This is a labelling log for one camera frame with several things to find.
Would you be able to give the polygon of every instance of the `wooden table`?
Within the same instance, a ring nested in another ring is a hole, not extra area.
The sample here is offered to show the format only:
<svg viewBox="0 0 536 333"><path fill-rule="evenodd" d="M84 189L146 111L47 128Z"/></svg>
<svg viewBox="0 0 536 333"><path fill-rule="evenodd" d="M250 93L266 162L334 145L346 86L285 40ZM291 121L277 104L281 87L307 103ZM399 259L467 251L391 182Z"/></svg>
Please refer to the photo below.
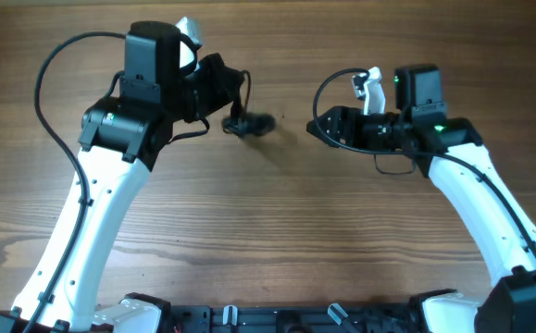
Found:
<svg viewBox="0 0 536 333"><path fill-rule="evenodd" d="M25 6L0 8L0 309L37 265L72 178L33 111L45 57L80 32L185 15L204 28L202 56L220 52L252 72L251 105L279 127L243 142L220 130L225 109L205 137L166 148L121 226L101 304L132 291L211 305L488 292L475 243L428 179L382 176L370 157L328 148L305 124L316 88L336 70L379 66L391 111L393 69L435 63L450 116L475 124L536 223L536 1ZM123 44L100 38L52 63L43 110L75 151L82 113L122 66ZM359 105L348 80L325 92L322 111Z"/></svg>

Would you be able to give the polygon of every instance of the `wood grain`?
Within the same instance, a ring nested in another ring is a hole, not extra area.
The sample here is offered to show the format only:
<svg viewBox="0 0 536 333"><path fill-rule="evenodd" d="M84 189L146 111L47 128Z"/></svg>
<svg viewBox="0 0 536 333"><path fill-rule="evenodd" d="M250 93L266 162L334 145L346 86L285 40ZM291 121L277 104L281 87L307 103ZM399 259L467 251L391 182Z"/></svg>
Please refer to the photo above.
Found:
<svg viewBox="0 0 536 333"><path fill-rule="evenodd" d="M335 70L381 67L391 110L393 69L436 63L450 115L475 124L536 222L536 2L0 7L0 309L39 261L72 177L33 114L42 61L80 32L184 15L201 22L204 54L220 52L252 72L252 107L279 127L241 142L219 130L224 110L207 136L167 148L121 226L101 304L132 291L212 305L398 301L445 287L488 292L475 243L429 180L379 175L369 157L327 148L305 123L316 88ZM82 113L122 59L121 42L97 39L53 61L42 105L67 142L76 142ZM321 103L322 110L358 105L347 79Z"/></svg>

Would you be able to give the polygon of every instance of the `wooden surface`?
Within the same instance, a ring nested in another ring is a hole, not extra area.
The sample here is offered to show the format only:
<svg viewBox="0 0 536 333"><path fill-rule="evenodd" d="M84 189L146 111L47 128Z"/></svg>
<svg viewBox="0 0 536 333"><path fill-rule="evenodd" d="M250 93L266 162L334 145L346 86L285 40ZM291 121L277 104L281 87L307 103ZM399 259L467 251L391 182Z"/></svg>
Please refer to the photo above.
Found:
<svg viewBox="0 0 536 333"><path fill-rule="evenodd" d="M38 263L73 172L33 113L39 66L74 34L184 15L204 28L203 55L220 52L252 72L252 107L279 128L241 142L221 132L223 110L210 134L165 149L121 226L101 304L132 291L212 305L397 301L447 287L485 295L480 253L429 180L379 175L371 158L305 133L313 94L332 72L381 67L392 110L393 69L436 63L450 116L475 124L536 222L536 2L469 3L0 8L0 309ZM120 41L97 39L52 63L43 110L75 151L82 113L122 59ZM325 92L322 111L358 105L348 80Z"/></svg>

